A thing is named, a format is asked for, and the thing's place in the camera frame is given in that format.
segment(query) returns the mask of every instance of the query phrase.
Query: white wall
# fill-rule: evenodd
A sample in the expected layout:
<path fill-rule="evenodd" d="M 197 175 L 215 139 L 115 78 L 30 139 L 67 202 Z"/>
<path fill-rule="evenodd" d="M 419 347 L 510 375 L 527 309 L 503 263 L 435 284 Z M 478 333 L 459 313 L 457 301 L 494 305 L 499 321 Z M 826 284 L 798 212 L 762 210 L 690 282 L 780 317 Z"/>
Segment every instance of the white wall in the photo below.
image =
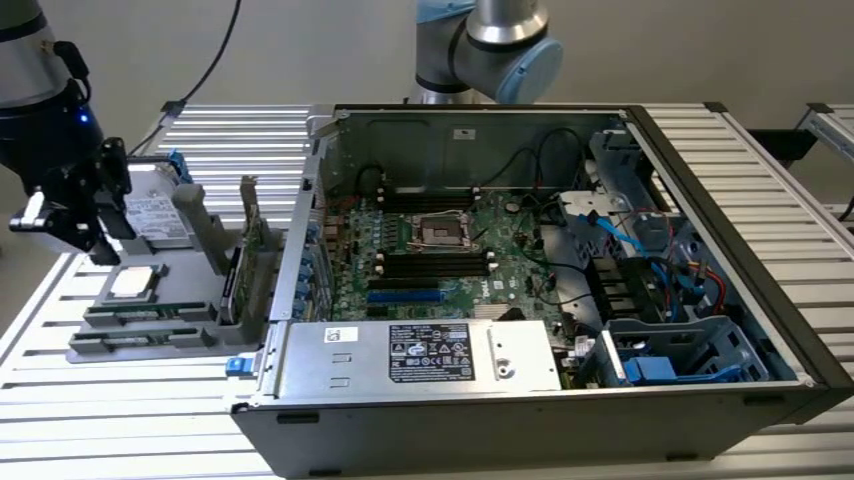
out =
<path fill-rule="evenodd" d="M 133 142 L 163 101 L 185 93 L 207 67 L 233 2 L 41 4 L 57 36 L 77 42 L 92 68 L 101 124 Z M 719 100 L 743 123 L 770 127 L 791 126 L 808 101 L 854 102 L 850 0 L 546 4 L 567 53 L 544 100 Z M 243 8 L 228 53 L 196 102 L 379 102 L 405 95 L 415 0 L 245 0 Z M 832 173 L 843 164 L 818 162 L 800 170 L 807 184 L 824 185 L 839 175 L 815 171 Z M 854 178 L 854 169 L 848 174 Z M 847 189 L 824 188 L 822 195 L 842 197 Z"/>

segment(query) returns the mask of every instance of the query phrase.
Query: power cable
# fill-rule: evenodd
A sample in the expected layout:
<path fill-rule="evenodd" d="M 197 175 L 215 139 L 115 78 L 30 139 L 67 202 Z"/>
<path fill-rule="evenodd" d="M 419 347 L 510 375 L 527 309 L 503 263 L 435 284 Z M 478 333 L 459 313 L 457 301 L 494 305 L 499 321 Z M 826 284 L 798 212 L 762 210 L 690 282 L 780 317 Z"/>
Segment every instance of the power cable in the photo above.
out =
<path fill-rule="evenodd" d="M 163 121 L 168 117 L 177 117 L 180 115 L 181 111 L 184 110 L 184 107 L 187 106 L 187 102 L 189 102 L 189 99 L 195 96 L 196 92 L 201 89 L 203 85 L 208 81 L 208 78 L 211 77 L 211 74 L 213 73 L 213 70 L 219 65 L 219 61 L 223 58 L 223 54 L 225 53 L 225 48 L 228 47 L 228 43 L 231 42 L 231 34 L 235 31 L 235 25 L 237 23 L 237 17 L 240 15 L 241 6 L 243 6 L 243 0 L 235 0 L 235 8 L 231 14 L 231 20 L 228 22 L 228 29 L 225 30 L 225 36 L 223 37 L 223 42 L 220 43 L 219 50 L 216 51 L 216 56 L 213 57 L 213 61 L 208 65 L 208 68 L 204 71 L 201 78 L 199 79 L 193 87 L 189 89 L 189 92 L 187 93 L 187 95 L 184 95 L 180 98 L 180 100 L 169 100 L 168 102 L 165 102 L 161 109 L 161 111 L 164 112 L 164 115 L 160 118 L 160 121 L 157 122 L 157 126 L 155 127 L 152 132 L 145 136 L 143 141 L 139 142 L 139 144 L 131 149 L 131 151 L 128 152 L 128 155 L 133 155 L 136 151 L 144 145 L 147 145 L 148 142 L 151 142 L 151 140 L 155 138 L 155 136 L 163 131 Z"/>
<path fill-rule="evenodd" d="M 848 206 L 844 209 L 844 212 L 842 212 L 842 215 L 839 215 L 840 222 L 844 222 L 848 219 L 852 211 L 854 211 L 854 197 L 851 197 L 851 201 L 848 202 Z"/>

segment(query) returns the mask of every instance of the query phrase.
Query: motherboard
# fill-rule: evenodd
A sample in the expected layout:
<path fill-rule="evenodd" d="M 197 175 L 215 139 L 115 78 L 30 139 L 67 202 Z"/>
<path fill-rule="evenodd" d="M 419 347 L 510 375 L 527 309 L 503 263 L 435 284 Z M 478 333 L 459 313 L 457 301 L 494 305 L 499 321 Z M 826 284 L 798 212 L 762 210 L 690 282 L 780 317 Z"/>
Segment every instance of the motherboard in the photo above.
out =
<path fill-rule="evenodd" d="M 531 222 L 536 205 L 527 197 L 491 191 L 466 208 L 440 211 L 431 210 L 457 205 L 429 202 L 401 209 L 391 201 L 333 200 L 324 232 L 336 285 L 333 318 L 511 315 L 559 322 L 548 272 L 522 255 L 523 248 L 534 254 L 542 250 Z"/>

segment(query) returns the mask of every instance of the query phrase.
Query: black cable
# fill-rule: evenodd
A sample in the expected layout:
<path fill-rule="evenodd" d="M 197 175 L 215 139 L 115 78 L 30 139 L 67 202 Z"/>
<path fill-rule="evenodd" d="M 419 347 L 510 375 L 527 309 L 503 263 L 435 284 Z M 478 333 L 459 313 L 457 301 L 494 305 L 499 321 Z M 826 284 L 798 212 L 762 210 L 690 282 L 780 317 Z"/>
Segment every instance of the black cable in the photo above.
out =
<path fill-rule="evenodd" d="M 580 163 L 584 160 L 584 142 L 582 141 L 582 137 L 578 135 L 578 132 L 572 130 L 570 127 L 558 127 L 554 130 L 550 130 L 543 138 L 539 141 L 539 146 L 536 147 L 536 174 L 534 178 L 534 188 L 539 187 L 539 182 L 543 179 L 543 150 L 546 148 L 546 143 L 548 139 L 559 133 L 568 133 L 575 138 L 575 142 L 578 143 L 578 162 Z"/>
<path fill-rule="evenodd" d="M 476 241 L 483 235 L 486 235 L 486 232 L 490 231 L 490 227 L 486 227 L 483 230 L 480 230 L 480 233 L 478 235 L 475 235 L 474 237 L 471 237 L 471 241 Z"/>
<path fill-rule="evenodd" d="M 848 202 L 848 206 L 844 209 L 844 212 L 842 212 L 842 215 L 839 215 L 840 222 L 844 222 L 848 219 L 852 211 L 854 211 L 854 197 L 851 197 L 851 201 Z"/>
<path fill-rule="evenodd" d="M 367 172 L 368 170 L 379 171 L 380 176 L 385 175 L 385 170 L 383 170 L 383 167 L 380 165 L 369 164 L 361 166 L 361 168 L 356 172 L 356 180 L 352 187 L 353 193 L 359 196 L 361 196 L 361 177 L 364 176 L 364 172 Z"/>
<path fill-rule="evenodd" d="M 187 95 L 184 95 L 180 100 L 167 102 L 167 105 L 172 104 L 175 110 L 173 111 L 167 110 L 167 114 L 160 119 L 160 122 L 157 122 L 157 126 L 155 127 L 153 131 L 145 136 L 143 141 L 139 142 L 139 144 L 136 144 L 136 146 L 131 149 L 131 151 L 128 152 L 128 155 L 133 155 L 136 151 L 145 144 L 148 144 L 148 142 L 151 142 L 151 140 L 155 138 L 157 133 L 160 133 L 160 131 L 163 130 L 163 120 L 165 120 L 168 116 L 177 116 L 180 114 L 180 112 L 184 110 L 184 106 L 187 106 L 187 102 L 193 97 L 193 95 L 196 94 L 196 92 L 199 91 L 204 83 L 208 81 L 208 77 L 211 76 L 211 74 L 213 73 L 213 70 L 216 69 L 216 66 L 219 65 L 219 61 L 221 60 L 223 54 L 225 53 L 225 47 L 228 47 L 228 43 L 231 41 L 231 34 L 235 31 L 235 24 L 237 23 L 237 16 L 240 15 L 241 5 L 243 5 L 243 0 L 235 0 L 235 9 L 231 14 L 231 20 L 228 21 L 228 29 L 225 30 L 225 36 L 223 37 L 223 42 L 219 46 L 219 50 L 216 51 L 216 56 L 213 57 L 213 61 L 211 62 L 211 65 L 208 65 L 208 68 L 204 71 L 201 78 L 196 82 L 196 85 L 192 87 Z M 87 94 L 87 97 L 89 97 L 92 88 L 88 85 L 88 82 L 84 82 L 84 86 L 87 87 L 87 91 L 89 92 Z"/>
<path fill-rule="evenodd" d="M 155 138 L 155 136 L 160 133 L 160 131 L 163 130 L 163 125 L 157 125 L 156 128 L 153 129 L 153 131 L 145 136 L 145 138 L 143 138 L 143 140 L 136 144 L 136 146 L 131 149 L 131 151 L 128 152 L 128 156 L 133 155 L 136 153 L 136 151 L 148 144 L 148 142 L 151 142 L 151 140 Z"/>
<path fill-rule="evenodd" d="M 490 185 L 495 180 L 498 180 L 498 178 L 504 174 L 504 172 L 507 171 L 507 169 L 510 168 L 510 166 L 516 162 L 516 160 L 519 159 L 519 156 L 523 153 L 530 153 L 534 158 L 536 158 L 536 152 L 534 151 L 534 149 L 531 147 L 522 147 L 519 150 L 516 150 L 516 152 L 512 154 L 512 156 L 510 157 L 510 160 L 507 160 L 507 163 L 504 164 L 504 166 L 502 167 L 502 169 L 495 173 L 495 175 L 492 175 L 490 177 L 490 179 L 483 182 L 480 184 L 480 187 L 486 187 L 487 185 Z"/>
<path fill-rule="evenodd" d="M 591 327 L 590 325 L 587 325 L 583 322 L 575 322 L 575 324 L 572 325 L 572 333 L 578 334 L 578 330 L 580 329 L 587 329 L 587 332 L 591 333 L 591 335 L 587 335 L 588 337 L 598 337 L 599 336 L 599 330 L 596 330 L 594 327 Z"/>
<path fill-rule="evenodd" d="M 225 30 L 225 37 L 223 38 L 223 43 L 219 46 L 219 51 L 216 52 L 216 56 L 213 57 L 213 61 L 211 62 L 211 65 L 208 66 L 207 71 L 201 75 L 201 78 L 199 79 L 199 82 L 196 83 L 196 85 L 189 90 L 189 93 L 181 97 L 180 101 L 184 102 L 184 103 L 187 103 L 189 101 L 192 96 L 196 94 L 196 92 L 199 91 L 199 89 L 204 85 L 204 82 L 208 81 L 208 77 L 211 76 L 211 73 L 213 73 L 213 70 L 216 69 L 216 65 L 219 65 L 219 61 L 221 60 L 223 54 L 225 53 L 225 47 L 228 46 L 228 42 L 231 41 L 231 34 L 235 31 L 235 24 L 237 23 L 237 16 L 240 15 L 240 5 L 241 4 L 243 4 L 243 0 L 235 0 L 235 10 L 233 10 L 233 12 L 231 14 L 231 21 L 228 22 L 228 29 Z"/>
<path fill-rule="evenodd" d="M 558 268 L 571 268 L 572 270 L 575 270 L 579 273 L 584 273 L 584 269 L 571 265 L 568 263 L 558 263 L 558 262 L 548 262 L 546 260 L 540 260 L 538 258 L 534 258 L 531 255 L 528 255 L 528 253 L 524 251 L 524 249 L 519 249 L 519 251 L 522 252 L 522 256 L 524 258 L 527 258 L 531 262 L 536 263 L 538 265 L 543 266 L 543 267 L 558 267 Z"/>
<path fill-rule="evenodd" d="M 566 302 L 550 302 L 543 298 L 542 292 L 536 294 L 536 299 L 540 302 L 543 302 L 546 305 L 551 305 L 554 307 L 559 307 L 560 305 L 566 305 L 567 303 L 578 302 L 582 298 L 587 298 L 587 297 L 592 297 L 592 293 L 586 293 L 583 295 L 579 295 L 578 297 L 568 299 Z"/>

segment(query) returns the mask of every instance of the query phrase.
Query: warning label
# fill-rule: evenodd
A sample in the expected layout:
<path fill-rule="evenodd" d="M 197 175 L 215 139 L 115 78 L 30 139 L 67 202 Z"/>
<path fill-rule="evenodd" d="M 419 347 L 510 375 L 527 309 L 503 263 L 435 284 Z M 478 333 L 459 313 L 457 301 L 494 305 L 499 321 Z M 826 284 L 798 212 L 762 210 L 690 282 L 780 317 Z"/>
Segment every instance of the warning label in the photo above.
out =
<path fill-rule="evenodd" d="M 388 378 L 392 382 L 475 379 L 467 324 L 391 325 L 388 339 Z"/>
<path fill-rule="evenodd" d="M 189 238 L 181 217 L 164 197 L 128 198 L 127 217 L 136 233 L 147 240 L 183 240 Z"/>

